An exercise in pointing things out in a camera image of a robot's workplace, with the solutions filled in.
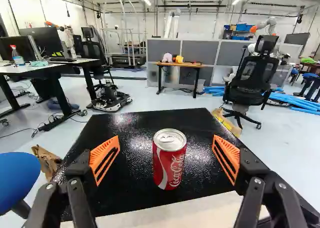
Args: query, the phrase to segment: coca-cola can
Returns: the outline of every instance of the coca-cola can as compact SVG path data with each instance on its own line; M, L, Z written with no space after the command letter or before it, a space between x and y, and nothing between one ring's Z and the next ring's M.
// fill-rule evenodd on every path
M186 136L177 129L161 129L152 142L153 179L163 190L173 190L182 179L187 149Z

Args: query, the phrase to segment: workshop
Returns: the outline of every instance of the workshop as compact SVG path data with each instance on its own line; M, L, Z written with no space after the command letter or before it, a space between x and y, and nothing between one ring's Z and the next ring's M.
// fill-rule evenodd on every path
M0 0L0 226L320 227L319 7Z

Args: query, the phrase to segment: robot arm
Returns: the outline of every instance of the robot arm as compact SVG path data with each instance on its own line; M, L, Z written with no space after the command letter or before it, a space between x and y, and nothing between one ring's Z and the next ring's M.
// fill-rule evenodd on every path
M266 21L262 21L256 25L252 26L250 28L250 32L256 33L257 30L261 30L261 29L265 28L267 25L269 25L268 35L272 36L275 33L276 24L277 24L276 18L274 16L271 16Z
M268 35L274 36L275 35L275 28L276 28L276 18L274 16L269 17L267 20L262 21L250 28L250 32L256 33L257 30L261 30L269 25L268 28ZM248 51L252 56L258 56L259 54L255 52L256 43L252 43L248 45Z

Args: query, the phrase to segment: bottle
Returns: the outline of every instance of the bottle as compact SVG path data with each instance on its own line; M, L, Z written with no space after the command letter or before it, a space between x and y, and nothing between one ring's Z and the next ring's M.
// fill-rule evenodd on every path
M11 44L10 47L12 48L12 59L14 63L17 66L24 66L25 65L25 60L22 56L19 55L17 51L17 47L14 44Z

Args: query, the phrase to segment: blue chair seat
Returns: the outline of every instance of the blue chair seat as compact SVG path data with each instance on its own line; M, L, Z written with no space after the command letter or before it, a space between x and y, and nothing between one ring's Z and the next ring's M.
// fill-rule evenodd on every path
M314 73L304 73L302 75L303 78L311 78L311 77L318 77L317 74L314 74Z
M22 201L40 174L37 157L24 152L0 154L0 214Z
M291 74L292 75L297 75L297 74L299 74L299 71L296 68L293 68L292 71L291 71Z

